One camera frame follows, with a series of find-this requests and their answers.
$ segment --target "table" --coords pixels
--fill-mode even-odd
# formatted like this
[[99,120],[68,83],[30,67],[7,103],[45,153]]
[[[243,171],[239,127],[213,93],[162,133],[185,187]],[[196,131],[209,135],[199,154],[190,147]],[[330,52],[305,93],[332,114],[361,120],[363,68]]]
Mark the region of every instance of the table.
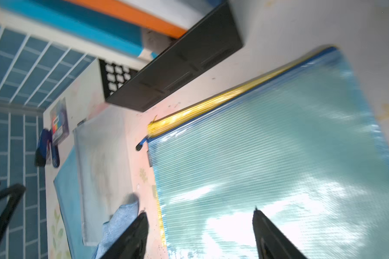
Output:
[[[150,223],[146,258],[167,258],[156,228],[157,210],[153,195],[154,173],[147,160],[147,146],[135,145],[147,134],[147,125],[182,108],[216,95],[230,87],[274,70],[323,44],[336,44],[353,67],[360,87],[389,142],[389,1],[356,0],[233,0],[232,9],[245,41],[239,50],[171,96],[144,113],[124,109],[127,153],[134,192]],[[104,109],[100,81],[94,61],[59,98],[66,97],[70,130],[78,122]],[[50,125],[49,111],[44,125]],[[59,146],[61,164],[73,146],[69,135]],[[46,209],[49,258],[56,258],[51,226],[58,215],[53,179],[58,169],[46,167]],[[66,237],[60,241],[67,251]]]

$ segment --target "microfiber towel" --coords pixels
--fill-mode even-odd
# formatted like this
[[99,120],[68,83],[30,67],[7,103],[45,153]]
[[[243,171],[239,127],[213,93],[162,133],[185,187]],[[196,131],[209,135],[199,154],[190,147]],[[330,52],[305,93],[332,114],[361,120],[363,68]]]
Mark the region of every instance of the microfiber towel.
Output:
[[105,222],[102,226],[103,236],[101,242],[98,244],[95,259],[101,258],[114,242],[124,233],[124,231],[137,218],[139,213],[138,201],[132,204],[121,205],[115,211],[111,220]]

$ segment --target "orange stripe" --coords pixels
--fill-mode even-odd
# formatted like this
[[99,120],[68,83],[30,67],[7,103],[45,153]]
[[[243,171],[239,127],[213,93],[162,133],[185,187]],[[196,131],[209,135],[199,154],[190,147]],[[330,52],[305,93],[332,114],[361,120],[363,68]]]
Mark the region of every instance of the orange stripe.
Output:
[[186,30],[116,0],[65,0],[153,31],[180,38]]

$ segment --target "blue cloth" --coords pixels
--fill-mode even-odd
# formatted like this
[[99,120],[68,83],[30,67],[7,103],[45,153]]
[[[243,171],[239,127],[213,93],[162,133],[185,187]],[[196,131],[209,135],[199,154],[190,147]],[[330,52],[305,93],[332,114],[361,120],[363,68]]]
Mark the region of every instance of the blue cloth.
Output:
[[138,202],[132,204],[121,205],[114,213],[109,222],[102,226],[103,237],[98,244],[94,258],[101,258],[114,242],[124,233],[124,231],[137,218],[139,213]]
[[78,168],[75,147],[53,181],[72,259],[92,258],[96,247],[84,246],[82,241],[82,218]]

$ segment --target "blue mesh zipper bag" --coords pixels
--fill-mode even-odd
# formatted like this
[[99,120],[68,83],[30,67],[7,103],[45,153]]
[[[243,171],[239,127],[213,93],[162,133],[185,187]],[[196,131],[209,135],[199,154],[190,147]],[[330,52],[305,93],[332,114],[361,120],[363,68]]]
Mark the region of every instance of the blue mesh zipper bag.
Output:
[[255,206],[309,259],[389,258],[389,147],[336,48],[148,146],[170,258],[257,258]]

